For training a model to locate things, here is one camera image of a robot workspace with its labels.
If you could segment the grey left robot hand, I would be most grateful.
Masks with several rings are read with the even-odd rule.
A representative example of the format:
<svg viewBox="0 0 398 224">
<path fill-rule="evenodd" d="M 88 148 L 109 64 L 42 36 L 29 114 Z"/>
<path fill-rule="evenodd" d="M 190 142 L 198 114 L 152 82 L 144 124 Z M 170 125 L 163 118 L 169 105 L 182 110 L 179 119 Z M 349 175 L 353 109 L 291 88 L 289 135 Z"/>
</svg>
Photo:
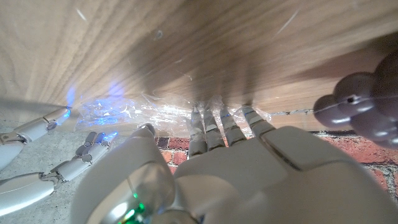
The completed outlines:
<svg viewBox="0 0 398 224">
<path fill-rule="evenodd" d="M 352 157 L 299 128 L 274 128 L 243 108 L 246 139 L 220 113 L 199 129 L 171 171 L 144 125 L 94 165 L 78 186 L 72 223 L 396 223 L 397 205 Z"/>
</svg>

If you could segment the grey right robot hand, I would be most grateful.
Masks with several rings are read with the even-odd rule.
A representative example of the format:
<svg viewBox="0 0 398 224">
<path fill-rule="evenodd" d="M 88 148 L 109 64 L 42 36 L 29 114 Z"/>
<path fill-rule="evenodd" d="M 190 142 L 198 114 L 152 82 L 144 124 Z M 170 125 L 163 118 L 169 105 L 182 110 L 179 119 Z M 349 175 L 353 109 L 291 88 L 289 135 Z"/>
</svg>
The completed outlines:
<svg viewBox="0 0 398 224">
<path fill-rule="evenodd" d="M 60 145 L 57 131 L 69 120 L 67 106 L 1 132 L 1 215 L 45 200 L 82 176 L 111 150 L 118 132 L 88 132 Z"/>
</svg>

